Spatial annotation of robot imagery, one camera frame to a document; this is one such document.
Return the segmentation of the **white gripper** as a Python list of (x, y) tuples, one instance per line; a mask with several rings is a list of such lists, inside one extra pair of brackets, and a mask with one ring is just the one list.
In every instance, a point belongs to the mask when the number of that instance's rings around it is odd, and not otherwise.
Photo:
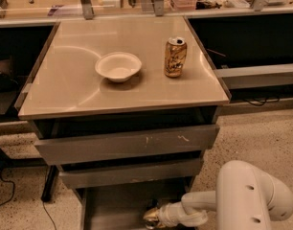
[(147, 230), (174, 227), (182, 224), (186, 227), (197, 227), (208, 221), (205, 210), (198, 210), (184, 206), (181, 202), (168, 203), (159, 208), (152, 208), (145, 212), (143, 220)]

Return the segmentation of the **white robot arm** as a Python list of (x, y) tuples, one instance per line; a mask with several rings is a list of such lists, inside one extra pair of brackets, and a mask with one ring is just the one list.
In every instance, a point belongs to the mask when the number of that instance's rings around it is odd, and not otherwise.
[(146, 228), (197, 227), (216, 212), (216, 230), (272, 230), (273, 221), (293, 214), (293, 194), (278, 178), (244, 161), (225, 163), (217, 176), (216, 188), (190, 192), (176, 203), (145, 212)]

